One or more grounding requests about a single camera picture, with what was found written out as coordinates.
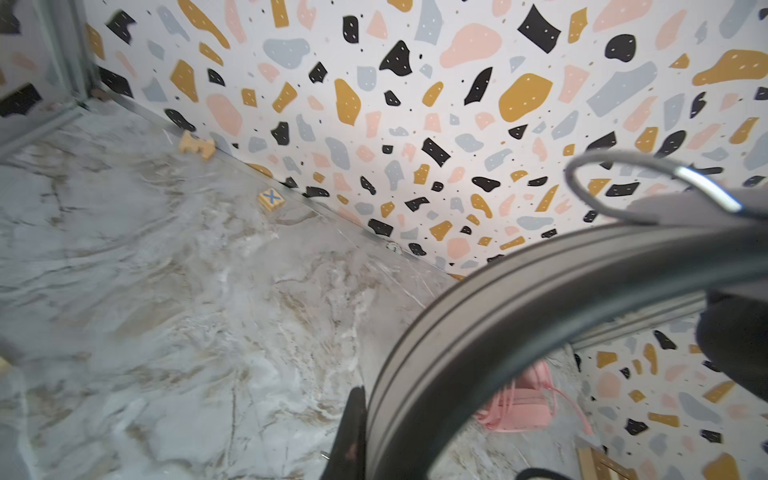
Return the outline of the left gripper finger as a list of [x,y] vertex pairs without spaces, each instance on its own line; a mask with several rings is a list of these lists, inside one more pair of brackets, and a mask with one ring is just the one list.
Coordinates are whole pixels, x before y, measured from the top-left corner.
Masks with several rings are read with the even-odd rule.
[[321,480],[363,480],[366,465],[367,405],[365,389],[348,396]]

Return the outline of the white black headphones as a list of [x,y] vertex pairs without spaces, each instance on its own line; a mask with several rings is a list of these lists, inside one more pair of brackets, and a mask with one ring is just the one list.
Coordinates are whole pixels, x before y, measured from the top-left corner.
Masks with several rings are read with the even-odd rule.
[[601,323],[706,290],[766,298],[765,221],[693,192],[653,196],[632,211],[660,221],[528,246],[456,283],[415,319],[370,397],[369,478],[424,478],[504,384]]

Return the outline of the pink headphones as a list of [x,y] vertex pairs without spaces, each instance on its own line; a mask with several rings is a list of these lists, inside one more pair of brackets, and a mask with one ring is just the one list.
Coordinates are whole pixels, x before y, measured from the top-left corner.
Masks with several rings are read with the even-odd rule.
[[557,415],[557,400],[566,400],[578,415],[584,432],[594,431],[577,402],[554,384],[549,364],[539,360],[497,391],[474,414],[488,431],[523,433],[546,430]]

